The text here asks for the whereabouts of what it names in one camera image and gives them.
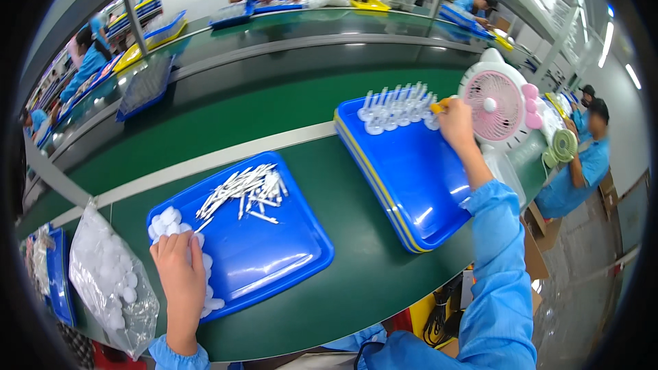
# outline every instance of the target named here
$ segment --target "green fan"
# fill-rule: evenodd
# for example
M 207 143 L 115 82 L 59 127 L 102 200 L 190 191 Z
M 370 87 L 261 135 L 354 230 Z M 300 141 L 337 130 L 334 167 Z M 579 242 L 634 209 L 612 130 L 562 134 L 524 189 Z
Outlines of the green fan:
M 547 167 L 552 169 L 558 163 L 570 162 L 577 150 L 578 139 L 576 135 L 569 129 L 561 128 L 555 131 L 552 145 L 548 146 L 548 149 L 542 153 L 541 158 Z

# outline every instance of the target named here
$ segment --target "clear plastic bag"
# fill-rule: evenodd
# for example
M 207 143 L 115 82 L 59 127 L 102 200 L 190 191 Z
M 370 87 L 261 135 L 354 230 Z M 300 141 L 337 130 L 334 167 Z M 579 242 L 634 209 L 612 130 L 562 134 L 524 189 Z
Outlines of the clear plastic bag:
M 139 358 L 155 336 L 160 303 L 142 261 L 93 202 L 71 244 L 69 278 L 110 340 L 133 360 Z

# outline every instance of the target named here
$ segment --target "red object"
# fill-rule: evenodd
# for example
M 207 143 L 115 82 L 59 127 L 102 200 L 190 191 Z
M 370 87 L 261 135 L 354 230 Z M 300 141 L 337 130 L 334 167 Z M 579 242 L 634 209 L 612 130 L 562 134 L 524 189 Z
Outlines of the red object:
M 413 333 L 413 325 L 411 324 L 411 312 L 409 309 L 404 309 L 398 314 L 393 316 L 393 331 L 406 330 Z
M 92 341 L 94 345 L 94 365 L 98 370 L 146 370 L 143 361 L 132 361 L 123 351 Z

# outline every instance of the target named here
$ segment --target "hair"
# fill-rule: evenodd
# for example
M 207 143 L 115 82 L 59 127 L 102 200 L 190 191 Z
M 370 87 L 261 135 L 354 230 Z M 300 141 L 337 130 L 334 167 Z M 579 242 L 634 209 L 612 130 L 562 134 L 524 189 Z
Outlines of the hair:
M 588 107 L 589 115 L 598 115 L 600 118 L 605 120 L 605 125 L 608 124 L 610 120 L 610 114 L 608 113 L 608 106 L 605 104 L 603 99 L 593 98 L 592 102 Z
M 78 32 L 76 35 L 76 42 L 78 43 L 78 46 L 85 45 L 87 49 L 91 48 L 93 43 L 96 50 L 98 50 L 103 55 L 106 61 L 110 61 L 110 59 L 112 59 L 112 54 L 110 51 L 107 50 L 105 46 L 103 46 L 103 44 L 98 41 L 98 39 L 92 39 L 92 29 L 89 26 Z

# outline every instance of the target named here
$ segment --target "yellow tool handle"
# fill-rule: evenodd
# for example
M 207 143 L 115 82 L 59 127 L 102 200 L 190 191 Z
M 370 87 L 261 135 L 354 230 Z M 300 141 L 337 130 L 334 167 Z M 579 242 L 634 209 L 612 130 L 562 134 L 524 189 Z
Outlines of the yellow tool handle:
M 434 113 L 435 115 L 438 115 L 442 111 L 446 110 L 449 101 L 450 98 L 445 98 L 439 100 L 439 103 L 432 103 L 430 104 L 430 110 L 432 110 L 432 113 Z

